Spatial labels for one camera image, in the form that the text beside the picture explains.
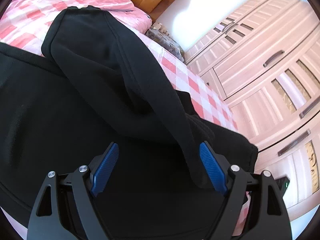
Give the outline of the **black pants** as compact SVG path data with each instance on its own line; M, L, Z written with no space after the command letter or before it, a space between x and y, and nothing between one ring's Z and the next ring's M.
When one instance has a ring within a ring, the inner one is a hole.
M115 239L203 239L223 205L202 142L253 172L257 147L202 119L146 45L109 12L59 13L42 54L1 44L1 207L28 225L49 171L75 171L109 144L119 158L97 207Z

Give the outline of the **pink checkered bed sheet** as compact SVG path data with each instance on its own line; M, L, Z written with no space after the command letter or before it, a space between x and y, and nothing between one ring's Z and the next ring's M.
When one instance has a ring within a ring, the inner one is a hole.
M65 173L107 148L112 127L81 97L60 68L42 56L49 24L1 24L1 207L27 225L44 174ZM182 62L140 31L135 34L155 57L183 107L209 128L214 151L253 171L258 150L243 135L229 107Z

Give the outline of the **light wood wardrobe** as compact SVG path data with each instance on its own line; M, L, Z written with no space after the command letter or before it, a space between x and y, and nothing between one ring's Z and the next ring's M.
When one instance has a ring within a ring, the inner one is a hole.
M319 207L319 19L301 0L248 0L185 52L259 150L255 171L286 179L295 220Z

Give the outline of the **pink quilt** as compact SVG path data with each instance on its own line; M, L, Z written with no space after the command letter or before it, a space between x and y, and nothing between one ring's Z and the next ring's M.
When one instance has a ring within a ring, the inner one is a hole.
M1 42L40 55L46 33L67 7L92 5L108 10L119 22L144 34L151 17L130 0L12 0L1 18Z

